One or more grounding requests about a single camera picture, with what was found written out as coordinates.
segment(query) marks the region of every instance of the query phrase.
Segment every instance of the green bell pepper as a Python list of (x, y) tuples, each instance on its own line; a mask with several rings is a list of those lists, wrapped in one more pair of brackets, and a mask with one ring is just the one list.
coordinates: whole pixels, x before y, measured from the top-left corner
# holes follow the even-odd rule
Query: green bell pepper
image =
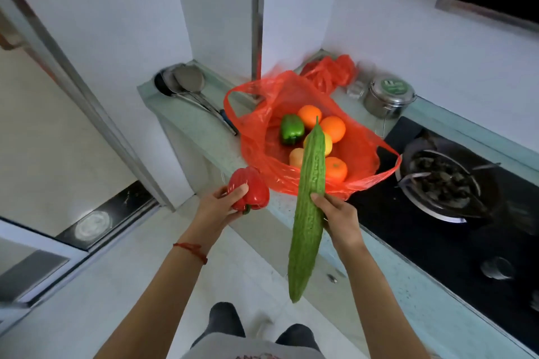
[(281, 143), (295, 145), (305, 135), (303, 121), (296, 114), (286, 114), (281, 120)]

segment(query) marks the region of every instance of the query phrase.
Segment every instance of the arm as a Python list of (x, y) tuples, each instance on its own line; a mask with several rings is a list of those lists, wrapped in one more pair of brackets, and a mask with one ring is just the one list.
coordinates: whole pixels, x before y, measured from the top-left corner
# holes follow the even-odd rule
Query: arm
[(350, 278), (371, 358), (430, 359), (363, 243), (354, 206), (329, 195), (311, 197), (328, 218), (326, 229)]
[[(201, 199), (195, 218), (178, 243), (200, 244), (200, 251), (207, 255), (225, 226), (241, 216), (241, 212), (228, 213), (248, 190), (247, 185), (241, 185), (222, 197), (226, 193), (223, 186)], [(172, 247), (148, 288), (95, 358), (164, 359), (201, 268), (197, 256), (185, 248)]]

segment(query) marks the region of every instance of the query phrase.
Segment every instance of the bitter melon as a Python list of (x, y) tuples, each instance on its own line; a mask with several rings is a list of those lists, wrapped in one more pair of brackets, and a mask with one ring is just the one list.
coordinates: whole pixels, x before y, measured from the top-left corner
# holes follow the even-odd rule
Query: bitter melon
[(292, 302), (298, 302), (307, 287), (322, 239), (324, 214), (314, 205), (310, 194), (323, 195), (326, 190), (325, 145), (324, 132), (317, 118), (303, 153), (292, 245), (288, 254), (288, 294)]

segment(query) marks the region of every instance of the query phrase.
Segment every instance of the container lid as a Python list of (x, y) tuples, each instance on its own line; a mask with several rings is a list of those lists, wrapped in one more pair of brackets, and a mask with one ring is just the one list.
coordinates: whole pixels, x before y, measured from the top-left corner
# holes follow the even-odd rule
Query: container lid
[(388, 104), (406, 105), (415, 99), (415, 91), (410, 84), (387, 74), (376, 76), (370, 89), (379, 100)]

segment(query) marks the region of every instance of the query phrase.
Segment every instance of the white wall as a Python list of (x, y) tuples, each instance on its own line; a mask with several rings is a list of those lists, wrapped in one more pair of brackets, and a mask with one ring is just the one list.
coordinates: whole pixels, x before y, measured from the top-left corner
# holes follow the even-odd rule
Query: white wall
[(175, 206), (192, 195), (136, 86), (191, 60), (180, 0), (26, 0)]
[(234, 83), (251, 80), (252, 0), (182, 0), (193, 58)]
[(294, 69), (317, 52), (333, 0), (264, 0), (262, 74), (276, 65)]
[(539, 41), (435, 9), (436, 0), (335, 0), (324, 49), (367, 58), (421, 97), (539, 151)]

